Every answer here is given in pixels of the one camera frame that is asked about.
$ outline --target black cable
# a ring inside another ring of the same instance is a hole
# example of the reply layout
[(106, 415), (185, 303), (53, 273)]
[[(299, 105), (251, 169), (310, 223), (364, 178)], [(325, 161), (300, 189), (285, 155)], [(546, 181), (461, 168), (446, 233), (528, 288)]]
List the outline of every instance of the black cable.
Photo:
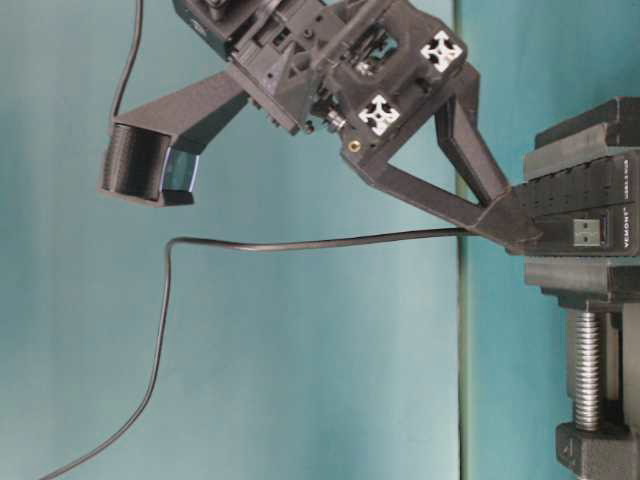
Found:
[(115, 96), (113, 97), (113, 103), (111, 104), (111, 112), (109, 114), (109, 124), (113, 124), (113, 119), (120, 113), (120, 106), (122, 105), (122, 99), (124, 98), (124, 92), (127, 89), (129, 78), (131, 78), (131, 72), (133, 66), (138, 58), (138, 52), (140, 51), (140, 43), (142, 41), (142, 24), (144, 22), (144, 0), (136, 0), (136, 14), (135, 25), (133, 29), (133, 41), (131, 42), (131, 49), (129, 50), (129, 57), (125, 64), (120, 82), (116, 88)]
[(242, 252), (253, 253), (274, 253), (274, 252), (290, 252), (296, 250), (320, 250), (331, 248), (357, 247), (363, 245), (373, 245), (380, 243), (392, 243), (405, 240), (416, 240), (422, 238), (438, 238), (438, 237), (462, 237), (473, 235), (466, 230), (457, 228), (448, 228), (440, 230), (418, 230), (414, 232), (390, 233), (384, 235), (371, 235), (366, 237), (343, 238), (336, 240), (320, 240), (313, 242), (293, 242), (293, 243), (237, 243), (226, 242), (223, 240), (213, 240), (206, 238), (179, 237), (167, 242), (164, 253), (164, 293), (162, 297), (162, 310), (160, 313), (160, 326), (156, 337), (156, 346), (153, 357), (153, 365), (151, 369), (151, 378), (147, 386), (147, 391), (138, 407), (135, 409), (131, 417), (124, 423), (117, 432), (108, 439), (91, 450), (89, 453), (81, 456), (73, 462), (61, 467), (54, 472), (41, 477), (40, 480), (53, 480), (55, 478), (70, 472), (83, 463), (88, 462), (96, 457), (115, 442), (117, 442), (133, 424), (140, 418), (151, 401), (151, 396), (156, 388), (158, 381), (158, 371), (160, 370), (160, 359), (162, 357), (162, 347), (164, 345), (164, 335), (167, 325), (167, 316), (169, 312), (169, 301), (171, 298), (171, 254), (176, 245), (193, 245), (210, 248), (222, 248), (226, 250), (236, 250)]

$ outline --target hex bolt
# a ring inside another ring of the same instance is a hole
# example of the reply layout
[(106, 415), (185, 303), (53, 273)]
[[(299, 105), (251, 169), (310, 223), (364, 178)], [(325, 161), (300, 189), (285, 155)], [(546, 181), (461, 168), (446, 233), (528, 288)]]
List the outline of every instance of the hex bolt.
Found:
[(597, 432), (602, 415), (600, 321), (595, 313), (579, 312), (576, 316), (576, 428)]

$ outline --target teal backdrop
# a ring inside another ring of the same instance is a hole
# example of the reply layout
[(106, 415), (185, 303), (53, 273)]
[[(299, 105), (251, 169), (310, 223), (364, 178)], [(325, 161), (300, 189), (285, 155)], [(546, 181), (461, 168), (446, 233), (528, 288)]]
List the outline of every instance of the teal backdrop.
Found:
[[(99, 196), (133, 3), (0, 2), (3, 480), (32, 480), (84, 453), (137, 405), (170, 237), (443, 226), (366, 187), (337, 138), (289, 138), (251, 109), (203, 156), (196, 206)], [(222, 67), (170, 0), (147, 3), (125, 108)], [(452, 20), (450, 1), (416, 4)], [(483, 30), (470, 32), (480, 52), (493, 38)], [(398, 161), (454, 186), (431, 127)], [(266, 257), (180, 248), (157, 396), (120, 443), (67, 478), (457, 478), (456, 258), (448, 239)]]
[[(480, 126), (512, 182), (534, 135), (614, 96), (640, 95), (640, 3), (461, 0), (457, 17), (483, 74)], [(555, 461), (571, 419), (564, 315), (523, 284), (523, 261), (483, 240), (464, 252), (466, 478), (574, 478)]]

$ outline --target black plastic part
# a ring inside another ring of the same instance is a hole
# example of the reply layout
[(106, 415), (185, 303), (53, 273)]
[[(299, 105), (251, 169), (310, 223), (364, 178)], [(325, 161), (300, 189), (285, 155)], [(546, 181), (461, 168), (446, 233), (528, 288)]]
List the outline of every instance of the black plastic part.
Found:
[(598, 124), (607, 125), (607, 145), (612, 147), (637, 146), (639, 119), (640, 98), (614, 98), (593, 110), (538, 134), (536, 148), (544, 147)]
[[(371, 186), (521, 254), (540, 231), (522, 209), (509, 182), (478, 132), (476, 109), (479, 74), (469, 64), (434, 92), (381, 147), (343, 157)], [(480, 203), (471, 203), (389, 164), (393, 155), (424, 123), (438, 115), (441, 147), (461, 172)], [(343, 134), (343, 142), (351, 133)]]
[(171, 138), (166, 135), (116, 125), (105, 156), (101, 190), (156, 206), (192, 204), (190, 192), (161, 190), (170, 143)]
[(587, 433), (573, 423), (556, 429), (558, 461), (579, 478), (592, 480), (640, 479), (638, 437), (626, 429), (607, 426)]
[(170, 150), (200, 155), (246, 103), (244, 90), (221, 73), (120, 115), (100, 189), (157, 207), (193, 204), (191, 192), (163, 189)]

